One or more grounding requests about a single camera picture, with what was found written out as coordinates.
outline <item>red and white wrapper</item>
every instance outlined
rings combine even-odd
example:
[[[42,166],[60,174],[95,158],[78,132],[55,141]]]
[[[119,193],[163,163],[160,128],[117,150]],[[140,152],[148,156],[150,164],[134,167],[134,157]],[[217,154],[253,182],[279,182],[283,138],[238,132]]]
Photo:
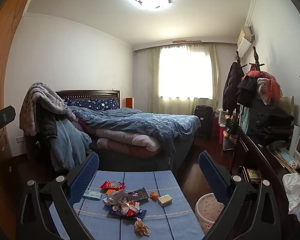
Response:
[[[121,206],[122,209],[122,215],[130,217],[134,216],[139,213],[140,208],[139,208],[139,202],[127,202],[122,204]]]

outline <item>blue duvet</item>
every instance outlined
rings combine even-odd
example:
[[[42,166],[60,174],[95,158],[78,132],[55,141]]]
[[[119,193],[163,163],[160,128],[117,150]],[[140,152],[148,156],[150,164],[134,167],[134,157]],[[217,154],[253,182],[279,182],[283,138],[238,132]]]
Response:
[[[186,140],[195,133],[200,121],[194,115],[150,114],[137,109],[121,108],[107,111],[93,111],[77,106],[69,107],[76,117],[93,128],[140,133],[157,138],[164,150],[175,153],[173,140]]]

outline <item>curtain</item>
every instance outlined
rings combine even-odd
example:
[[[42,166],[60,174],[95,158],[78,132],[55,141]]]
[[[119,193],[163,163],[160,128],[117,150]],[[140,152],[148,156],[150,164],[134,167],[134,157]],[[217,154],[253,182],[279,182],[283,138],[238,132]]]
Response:
[[[193,114],[197,105],[217,108],[219,65],[214,44],[151,48],[148,70],[149,112]]]

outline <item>headboard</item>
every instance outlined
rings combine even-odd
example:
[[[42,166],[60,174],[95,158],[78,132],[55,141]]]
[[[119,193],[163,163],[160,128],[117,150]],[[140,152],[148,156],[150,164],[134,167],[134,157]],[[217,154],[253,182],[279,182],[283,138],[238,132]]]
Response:
[[[119,90],[61,90],[56,93],[62,98],[76,98],[77,100],[102,99],[107,100],[114,98],[120,108],[120,91]]]

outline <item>black suitcase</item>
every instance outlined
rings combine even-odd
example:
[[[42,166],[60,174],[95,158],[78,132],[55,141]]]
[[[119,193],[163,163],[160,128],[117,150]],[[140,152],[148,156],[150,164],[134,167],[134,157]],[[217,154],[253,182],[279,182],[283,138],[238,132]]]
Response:
[[[199,136],[211,137],[213,109],[210,106],[196,106],[194,115],[199,117],[201,127],[197,132]]]

